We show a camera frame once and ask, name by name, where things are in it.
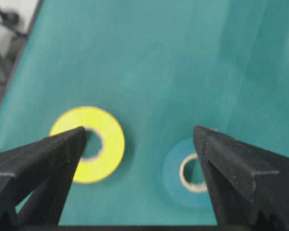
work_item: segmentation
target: green tablecloth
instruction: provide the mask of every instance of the green tablecloth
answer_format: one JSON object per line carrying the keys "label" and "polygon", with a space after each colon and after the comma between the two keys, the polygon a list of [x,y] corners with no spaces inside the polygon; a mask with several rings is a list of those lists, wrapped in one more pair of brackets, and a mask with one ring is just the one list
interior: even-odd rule
{"label": "green tablecloth", "polygon": [[96,106],[122,125],[119,168],[73,184],[61,224],[213,224],[164,187],[195,125],[289,156],[289,0],[45,0],[0,106],[0,151]]}

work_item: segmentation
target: tape roll hole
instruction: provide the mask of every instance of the tape roll hole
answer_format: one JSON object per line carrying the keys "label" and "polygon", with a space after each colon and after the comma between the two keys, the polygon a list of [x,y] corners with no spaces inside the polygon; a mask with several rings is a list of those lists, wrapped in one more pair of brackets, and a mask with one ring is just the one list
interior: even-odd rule
{"label": "tape roll hole", "polygon": [[86,129],[87,144],[83,151],[81,160],[92,161],[103,153],[104,144],[102,137],[93,129]]}
{"label": "tape roll hole", "polygon": [[190,154],[183,160],[179,177],[182,185],[193,193],[203,193],[208,190],[196,153]]}

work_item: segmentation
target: black cable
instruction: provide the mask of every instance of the black cable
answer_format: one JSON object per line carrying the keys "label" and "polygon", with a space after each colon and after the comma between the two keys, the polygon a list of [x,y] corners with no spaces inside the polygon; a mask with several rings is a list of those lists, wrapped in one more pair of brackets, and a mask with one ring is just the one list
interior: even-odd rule
{"label": "black cable", "polygon": [[17,25],[19,22],[18,14],[14,12],[2,12],[0,11],[0,25],[14,32],[19,37],[27,37],[27,34],[24,34],[16,30],[13,26]]}

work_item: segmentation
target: yellow tape roll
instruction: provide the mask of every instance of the yellow tape roll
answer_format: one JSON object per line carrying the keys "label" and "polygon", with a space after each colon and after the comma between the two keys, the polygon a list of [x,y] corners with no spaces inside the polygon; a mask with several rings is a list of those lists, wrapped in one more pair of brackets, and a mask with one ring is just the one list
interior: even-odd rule
{"label": "yellow tape roll", "polygon": [[97,107],[77,107],[58,118],[50,135],[79,126],[96,132],[103,147],[97,156],[80,160],[73,181],[97,182],[109,176],[120,164],[125,147],[124,134],[118,121],[108,112]]}

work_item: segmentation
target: blue electrical tape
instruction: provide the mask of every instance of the blue electrical tape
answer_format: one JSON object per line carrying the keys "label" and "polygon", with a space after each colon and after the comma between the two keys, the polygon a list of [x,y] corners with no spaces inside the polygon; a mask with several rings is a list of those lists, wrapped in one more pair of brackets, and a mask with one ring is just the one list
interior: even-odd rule
{"label": "blue electrical tape", "polygon": [[163,165],[163,181],[170,196],[179,204],[189,208],[211,207],[208,191],[191,192],[183,186],[179,171],[181,163],[191,154],[196,153],[193,138],[177,143],[166,156]]}

